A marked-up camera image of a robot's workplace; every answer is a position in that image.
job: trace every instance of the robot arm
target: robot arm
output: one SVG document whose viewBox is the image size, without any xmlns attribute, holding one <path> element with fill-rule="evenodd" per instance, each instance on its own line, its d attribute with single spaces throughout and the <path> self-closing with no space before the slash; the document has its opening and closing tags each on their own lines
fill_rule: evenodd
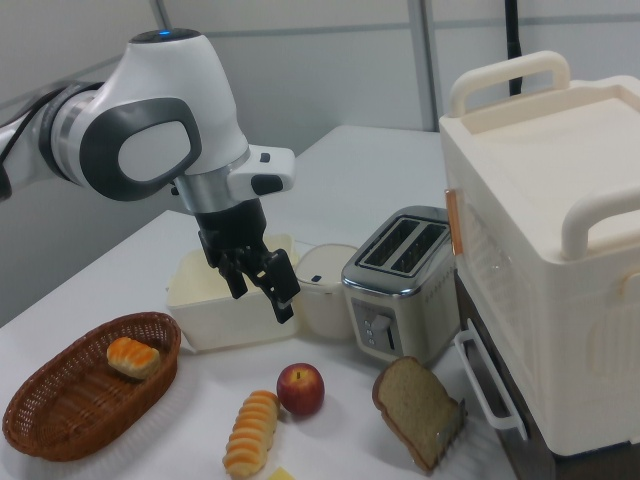
<svg viewBox="0 0 640 480">
<path fill-rule="evenodd" d="M 52 97 L 33 118 L 35 110 L 0 128 L 0 200 L 53 175 L 120 201 L 173 183 L 232 296 L 247 291 L 244 274 L 280 323 L 292 316 L 299 286 L 286 252 L 264 245 L 259 197 L 292 187 L 294 155 L 248 144 L 206 37 L 143 33 L 104 84 L 72 84 Z"/>
</svg>

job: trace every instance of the cheese slice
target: cheese slice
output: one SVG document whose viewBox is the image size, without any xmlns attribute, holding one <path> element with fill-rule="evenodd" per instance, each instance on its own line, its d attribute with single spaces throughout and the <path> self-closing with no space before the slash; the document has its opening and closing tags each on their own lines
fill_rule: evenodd
<svg viewBox="0 0 640 480">
<path fill-rule="evenodd" d="M 296 480 L 293 478 L 289 472 L 287 472 L 284 468 L 278 467 L 278 469 L 271 474 L 271 476 L 267 480 Z"/>
</svg>

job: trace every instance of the white storage box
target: white storage box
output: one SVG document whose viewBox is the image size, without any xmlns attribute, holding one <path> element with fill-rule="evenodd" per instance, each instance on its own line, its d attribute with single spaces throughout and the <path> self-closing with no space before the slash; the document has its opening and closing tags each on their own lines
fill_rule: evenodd
<svg viewBox="0 0 640 480">
<path fill-rule="evenodd" d="M 476 90 L 549 71 L 548 90 L 466 110 Z M 451 102 L 456 265 L 547 446 L 636 442 L 640 81 L 570 81 L 540 52 L 466 73 Z"/>
<path fill-rule="evenodd" d="M 298 254 L 290 235 L 266 236 L 269 251 L 282 248 L 295 267 Z M 185 255 L 171 278 L 167 307 L 189 344 L 197 351 L 286 338 L 298 331 L 295 315 L 277 322 L 271 302 L 245 277 L 248 292 L 239 299 L 208 264 L 202 249 Z"/>
</svg>

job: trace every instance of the gray wall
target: gray wall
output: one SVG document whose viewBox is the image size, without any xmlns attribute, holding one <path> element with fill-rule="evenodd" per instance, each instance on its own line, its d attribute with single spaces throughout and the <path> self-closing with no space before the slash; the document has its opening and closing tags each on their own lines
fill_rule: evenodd
<svg viewBox="0 0 640 480">
<path fill-rule="evenodd" d="M 464 72 L 505 60 L 503 0 L 425 0 L 439 115 L 449 110 L 449 91 Z M 596 80 L 619 74 L 640 77 L 640 2 L 617 0 L 519 0 L 523 54 L 556 51 L 567 59 L 572 78 Z M 526 78 L 523 91 L 547 85 L 543 76 Z M 502 85 L 476 95 L 471 105 L 508 95 Z"/>
<path fill-rule="evenodd" d="M 249 142 L 294 152 L 342 124 L 433 130 L 418 0 L 164 0 L 216 48 Z"/>
<path fill-rule="evenodd" d="M 52 82 L 106 79 L 129 38 L 156 28 L 148 0 L 3 0 L 0 123 Z M 169 208 L 181 205 L 167 191 L 122 204 L 62 180 L 15 192 L 0 204 L 0 325 Z"/>
</svg>

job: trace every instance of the orange latch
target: orange latch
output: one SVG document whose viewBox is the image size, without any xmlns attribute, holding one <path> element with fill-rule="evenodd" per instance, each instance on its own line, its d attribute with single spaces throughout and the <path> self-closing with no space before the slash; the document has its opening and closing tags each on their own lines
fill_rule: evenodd
<svg viewBox="0 0 640 480">
<path fill-rule="evenodd" d="M 454 255 L 462 254 L 462 236 L 460 235 L 460 218 L 458 217 L 458 199 L 455 190 L 445 190 L 449 228 L 451 229 L 451 246 Z"/>
</svg>

